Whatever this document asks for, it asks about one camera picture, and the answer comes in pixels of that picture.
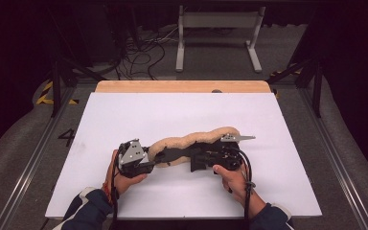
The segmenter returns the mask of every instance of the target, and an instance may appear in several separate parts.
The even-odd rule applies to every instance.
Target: black cable
[[[151,64],[149,67],[148,67],[148,73],[149,73],[149,76],[153,79],[153,80],[157,80],[157,78],[155,76],[153,76],[150,72],[150,68],[153,67],[155,64],[157,64],[158,62],[160,62],[160,60],[163,59],[164,55],[166,54],[166,51],[164,50],[163,46],[160,45],[159,43],[156,43],[163,51],[163,55],[160,59],[158,59],[157,61],[155,61],[153,64]]]
[[[121,65],[118,65],[118,69],[119,69],[119,72],[116,72],[117,74],[122,73],[122,75],[123,75],[127,80],[132,80],[132,78],[131,78],[131,77],[129,77],[129,76],[127,76],[127,75],[125,75],[124,71],[122,71],[122,70],[121,70]]]
[[[136,59],[139,57],[139,56],[145,56],[145,57],[148,57],[149,59],[146,60],[146,61],[143,61],[143,62],[136,62]],[[130,64],[147,64],[151,61],[151,56],[148,55],[148,54],[139,54],[137,55],[133,60],[130,60],[129,57],[126,57],[126,61],[129,62]]]
[[[252,187],[256,187],[255,184],[252,182],[252,167],[250,165],[249,158],[247,158],[246,153],[244,153],[240,149],[236,148],[229,148],[230,150],[235,150],[241,154],[243,160],[246,161],[248,172],[246,172],[246,197],[244,200],[244,219],[249,220],[249,205],[250,205],[250,195],[252,194]]]
[[[177,32],[177,28],[178,28],[178,25],[175,24],[175,28],[171,31],[166,31],[166,32],[151,32],[151,33],[143,33],[143,35],[147,35],[149,34],[149,36],[145,39],[143,39],[144,41],[150,41],[150,40],[154,40],[156,39],[158,36],[161,36],[161,37],[165,37],[168,36],[169,34],[171,34],[170,36],[173,36],[173,34],[176,34]]]
[[[118,71],[118,68],[115,66],[115,72],[116,72],[116,75],[118,76],[118,81],[121,80],[121,73],[119,73]]]
[[[115,174],[115,168],[118,167],[118,163],[119,163],[118,156],[116,156],[113,161],[113,166],[112,166],[112,178],[111,178],[112,181],[111,181],[111,189],[110,189],[110,195],[111,195],[112,204],[113,204],[113,217],[112,217],[112,223],[110,224],[109,228],[113,230],[116,229],[116,220],[118,218],[119,193],[115,187],[115,177],[119,174],[119,168],[118,168],[118,172]]]
[[[129,78],[131,79],[131,80],[133,80],[133,77],[132,77],[132,75],[137,75],[137,74],[145,74],[145,75],[147,75],[148,73],[146,73],[146,72],[142,72],[142,71],[138,71],[138,72],[133,72],[133,65],[134,64],[138,64],[138,65],[142,65],[142,64],[147,64],[147,63],[149,63],[150,61],[151,61],[151,56],[149,56],[149,61],[146,61],[145,63],[135,63],[135,60],[139,57],[139,56],[141,56],[141,55],[147,55],[147,56],[149,56],[148,54],[139,54],[139,55],[137,55],[136,57],[135,57],[135,59],[133,60],[133,61],[131,61],[130,59],[129,59],[129,57],[126,57],[126,59],[127,59],[127,62],[128,63],[130,63],[130,70],[129,70],[129,73],[127,72],[127,68],[126,68],[126,74],[127,75],[129,75]]]
[[[129,76],[129,73],[127,72],[127,67],[125,66],[125,62],[124,62],[124,60],[122,61],[122,65],[123,65],[123,66],[124,66],[124,68],[125,68],[126,76]]]
[[[48,218],[46,218],[46,220],[44,220],[44,222],[43,222],[43,225],[40,227],[40,230],[43,230],[44,229],[44,227],[46,227],[46,224],[49,222],[49,219]]]

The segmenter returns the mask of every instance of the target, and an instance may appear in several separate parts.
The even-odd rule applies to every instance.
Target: wrist
[[[250,195],[250,201],[249,201],[249,218],[253,219],[258,215],[263,208],[265,207],[265,202],[259,197],[259,195],[256,193],[256,191],[252,190],[252,194]]]

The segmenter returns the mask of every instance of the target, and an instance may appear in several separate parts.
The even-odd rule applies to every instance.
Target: white board
[[[240,142],[266,202],[294,216],[320,216],[311,184],[271,93],[92,93],[61,171],[46,217],[61,218],[85,187],[101,188],[112,151],[138,138],[143,147],[166,137],[235,127],[256,139]],[[120,219],[231,219],[240,204],[212,169],[190,163],[154,168],[119,200]]]

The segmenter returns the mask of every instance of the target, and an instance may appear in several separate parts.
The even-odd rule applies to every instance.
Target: sleeve
[[[106,216],[112,211],[104,191],[86,188],[73,199],[62,223],[54,230],[102,229]]]
[[[253,230],[292,230],[291,214],[285,208],[267,203],[249,223]]]

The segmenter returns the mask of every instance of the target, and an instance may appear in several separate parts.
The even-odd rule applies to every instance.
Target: tripod leg
[[[175,62],[175,71],[183,72],[184,70],[184,10],[180,6],[178,15],[178,50],[177,61]]]
[[[255,26],[253,28],[252,39],[249,41],[246,41],[247,51],[249,52],[250,59],[252,60],[253,68],[255,68],[256,73],[262,73],[262,66],[256,54],[255,45],[258,39],[259,30],[262,26],[262,21],[263,21],[264,16],[265,16],[265,7],[261,7],[259,9],[259,13],[256,18]]]
[[[62,58],[63,63],[66,65],[65,67],[68,68],[76,68],[78,70],[80,70],[81,72],[84,73],[84,75],[91,77],[93,79],[95,79],[96,81],[106,81],[106,78],[104,78],[103,76],[92,72],[90,69],[85,68],[84,66],[81,66],[80,64],[76,63],[75,61],[65,58]]]
[[[322,67],[321,63],[318,61],[316,65],[316,74],[313,85],[313,95],[312,95],[312,108],[317,117],[321,117],[319,113],[319,103],[321,99],[321,84],[322,84]]]
[[[56,117],[61,107],[60,79],[58,74],[58,62],[56,60],[53,62],[52,72],[53,72],[52,78],[53,78],[53,94],[54,94],[52,117]]]
[[[139,41],[139,35],[137,33],[137,23],[136,23],[136,16],[134,13],[134,8],[126,7],[124,12],[126,12],[126,13],[123,13],[125,17],[122,17],[121,20],[126,21],[127,23],[126,26],[127,26],[127,29],[129,30],[130,36],[133,39],[133,44],[137,47],[139,51],[142,51],[141,44]]]
[[[266,82],[268,84],[272,84],[272,83],[274,83],[276,81],[279,81],[279,80],[287,77],[288,75],[294,73],[295,71],[303,68],[304,66],[308,65],[310,62],[311,62],[311,60],[310,59],[307,59],[307,60],[304,60],[304,61],[302,61],[302,62],[300,62],[298,64],[295,64],[295,65],[289,67],[288,69],[286,69],[285,71],[283,71],[282,73],[280,73],[280,74],[278,74],[278,75],[276,75],[276,76],[274,76],[274,77],[266,80]]]
[[[311,62],[301,70],[300,76],[298,76],[298,78],[295,80],[295,85],[297,86],[297,88],[307,88],[315,74],[315,63],[316,62],[314,61]]]

